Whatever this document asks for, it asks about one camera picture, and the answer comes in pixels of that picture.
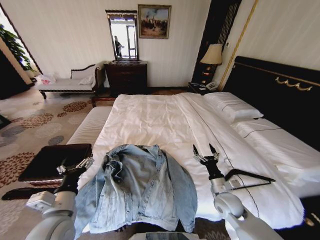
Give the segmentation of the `right gripper black pointed finger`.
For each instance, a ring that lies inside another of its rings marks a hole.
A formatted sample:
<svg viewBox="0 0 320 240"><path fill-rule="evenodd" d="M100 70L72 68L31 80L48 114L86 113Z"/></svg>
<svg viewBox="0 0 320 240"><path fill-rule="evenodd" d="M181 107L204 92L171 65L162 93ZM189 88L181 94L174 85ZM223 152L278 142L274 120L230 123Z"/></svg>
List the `right gripper black pointed finger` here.
<svg viewBox="0 0 320 240"><path fill-rule="evenodd" d="M220 154L216 151L216 149L211 144L209 144L209 148L212 153L212 155L209 156L209 159L210 160L219 160Z"/></svg>
<svg viewBox="0 0 320 240"><path fill-rule="evenodd" d="M193 144L192 147L193 147L193 158L194 158L195 160L197 160L198 162L205 162L206 159L199 154L196 146Z"/></svg>

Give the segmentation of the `left gripper finger silver bars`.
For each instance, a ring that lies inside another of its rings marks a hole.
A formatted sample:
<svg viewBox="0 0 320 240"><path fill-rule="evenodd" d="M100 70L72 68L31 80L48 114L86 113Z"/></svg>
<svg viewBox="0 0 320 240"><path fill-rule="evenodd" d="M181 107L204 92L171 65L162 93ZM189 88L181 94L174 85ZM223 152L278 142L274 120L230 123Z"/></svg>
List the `left gripper finger silver bars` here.
<svg viewBox="0 0 320 240"><path fill-rule="evenodd" d="M67 171L67 167L65 166L65 162L66 160L64 159L61 163L61 165L59 165L56 170L58 172L59 175L65 175L66 171Z"/></svg>
<svg viewBox="0 0 320 240"><path fill-rule="evenodd" d="M92 164L94 163L94 159L93 157L87 157L85 159L83 159L77 166L77 169L82 169L85 168L85 170L89 169Z"/></svg>

